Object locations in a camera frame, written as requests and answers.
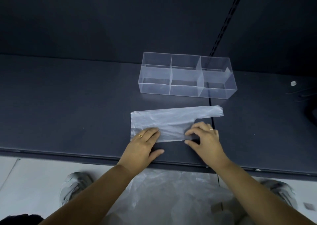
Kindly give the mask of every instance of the transparent divided tray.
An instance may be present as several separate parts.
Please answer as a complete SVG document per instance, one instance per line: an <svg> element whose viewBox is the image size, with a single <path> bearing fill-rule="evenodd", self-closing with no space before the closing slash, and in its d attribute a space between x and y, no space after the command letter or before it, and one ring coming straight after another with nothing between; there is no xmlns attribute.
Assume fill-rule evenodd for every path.
<svg viewBox="0 0 317 225"><path fill-rule="evenodd" d="M144 52L141 93L228 99L236 92L229 58Z"/></svg>

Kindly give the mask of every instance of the person's right hand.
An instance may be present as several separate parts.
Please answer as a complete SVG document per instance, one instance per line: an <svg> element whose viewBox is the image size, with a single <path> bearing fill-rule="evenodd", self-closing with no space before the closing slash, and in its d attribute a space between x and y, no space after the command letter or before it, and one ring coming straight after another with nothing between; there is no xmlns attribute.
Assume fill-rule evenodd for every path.
<svg viewBox="0 0 317 225"><path fill-rule="evenodd" d="M218 170L230 162L224 153L219 142L219 134L217 130L212 129L210 124L198 122L192 125L191 129L185 132L185 135L195 133L200 137L200 145L191 140L185 140L201 159L213 170Z"/></svg>

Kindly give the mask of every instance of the forearm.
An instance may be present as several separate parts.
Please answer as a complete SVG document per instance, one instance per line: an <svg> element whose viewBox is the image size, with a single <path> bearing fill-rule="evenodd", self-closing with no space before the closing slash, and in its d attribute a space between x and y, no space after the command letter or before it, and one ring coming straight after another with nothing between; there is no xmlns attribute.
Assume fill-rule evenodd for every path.
<svg viewBox="0 0 317 225"><path fill-rule="evenodd" d="M99 224L132 178L124 167L114 166L41 225Z"/></svg>
<svg viewBox="0 0 317 225"><path fill-rule="evenodd" d="M257 225L314 224L233 162L215 170Z"/></svg>

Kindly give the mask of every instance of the white plastic bag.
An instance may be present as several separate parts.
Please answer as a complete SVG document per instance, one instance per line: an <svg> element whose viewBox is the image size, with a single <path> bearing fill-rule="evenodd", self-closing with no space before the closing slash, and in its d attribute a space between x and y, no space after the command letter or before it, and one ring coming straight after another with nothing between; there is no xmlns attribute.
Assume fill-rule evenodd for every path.
<svg viewBox="0 0 317 225"><path fill-rule="evenodd" d="M147 127L158 127L161 135L157 142L192 139L185 136L196 119L223 116L220 106L197 106L131 112L131 139Z"/></svg>
<svg viewBox="0 0 317 225"><path fill-rule="evenodd" d="M215 225L211 206L232 193L213 183L212 175L146 169L130 182L102 224Z"/></svg>

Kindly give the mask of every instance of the gray sneaker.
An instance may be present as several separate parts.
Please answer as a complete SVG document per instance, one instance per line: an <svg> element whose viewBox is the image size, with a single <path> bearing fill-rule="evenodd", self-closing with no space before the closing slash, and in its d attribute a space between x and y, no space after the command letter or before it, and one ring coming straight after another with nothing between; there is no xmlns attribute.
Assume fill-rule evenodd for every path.
<svg viewBox="0 0 317 225"><path fill-rule="evenodd" d="M74 172L69 174L61 186L60 207L65 205L92 183L93 180L85 173Z"/></svg>

